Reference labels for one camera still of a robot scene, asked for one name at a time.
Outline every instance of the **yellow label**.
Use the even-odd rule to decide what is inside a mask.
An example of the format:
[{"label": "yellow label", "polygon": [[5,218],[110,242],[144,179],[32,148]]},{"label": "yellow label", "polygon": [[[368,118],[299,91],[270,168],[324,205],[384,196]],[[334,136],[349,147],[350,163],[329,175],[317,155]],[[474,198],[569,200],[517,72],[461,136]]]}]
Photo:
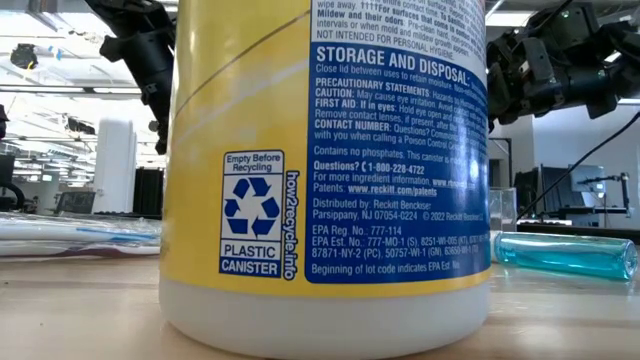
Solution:
[{"label": "yellow label", "polygon": [[180,2],[163,276],[310,297],[488,278],[483,60],[429,53],[442,9],[394,4]]}]

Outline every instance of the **white column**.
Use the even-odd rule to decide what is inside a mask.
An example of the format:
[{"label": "white column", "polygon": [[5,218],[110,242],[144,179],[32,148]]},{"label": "white column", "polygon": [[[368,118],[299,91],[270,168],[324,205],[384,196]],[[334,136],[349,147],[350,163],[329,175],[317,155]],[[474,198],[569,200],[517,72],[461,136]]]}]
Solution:
[{"label": "white column", "polygon": [[133,210],[136,146],[131,119],[106,117],[100,120],[93,212]]}]

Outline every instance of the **yellow plastic container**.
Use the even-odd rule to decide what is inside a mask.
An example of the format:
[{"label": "yellow plastic container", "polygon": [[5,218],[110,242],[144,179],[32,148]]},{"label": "yellow plastic container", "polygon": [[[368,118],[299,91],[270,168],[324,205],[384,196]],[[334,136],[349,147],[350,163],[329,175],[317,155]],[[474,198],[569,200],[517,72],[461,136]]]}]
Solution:
[{"label": "yellow plastic container", "polygon": [[482,3],[180,2],[172,324],[287,359],[399,356],[482,324]]}]

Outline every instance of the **recycling symbol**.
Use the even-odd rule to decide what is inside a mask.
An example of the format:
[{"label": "recycling symbol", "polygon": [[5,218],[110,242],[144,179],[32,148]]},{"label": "recycling symbol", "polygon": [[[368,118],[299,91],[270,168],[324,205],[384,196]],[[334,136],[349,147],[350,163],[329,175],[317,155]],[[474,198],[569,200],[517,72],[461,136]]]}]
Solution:
[{"label": "recycling symbol", "polygon": [[[253,189],[253,196],[249,195],[249,190]],[[231,232],[234,234],[249,234],[249,223],[251,231],[256,236],[268,235],[273,225],[280,215],[278,201],[269,197],[271,185],[261,177],[241,178],[233,188],[234,197],[225,199],[224,214]],[[260,206],[262,215],[257,215],[255,219],[247,219],[242,216],[242,204],[245,206]]]}]

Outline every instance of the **wooden table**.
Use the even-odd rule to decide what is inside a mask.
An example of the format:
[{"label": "wooden table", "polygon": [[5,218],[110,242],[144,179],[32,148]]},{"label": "wooden table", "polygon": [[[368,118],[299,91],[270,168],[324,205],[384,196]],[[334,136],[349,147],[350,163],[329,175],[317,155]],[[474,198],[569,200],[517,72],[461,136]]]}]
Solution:
[{"label": "wooden table", "polygon": [[[640,359],[640,282],[494,267],[484,327],[405,359]],[[157,260],[0,263],[0,359],[248,359],[167,324]]]}]

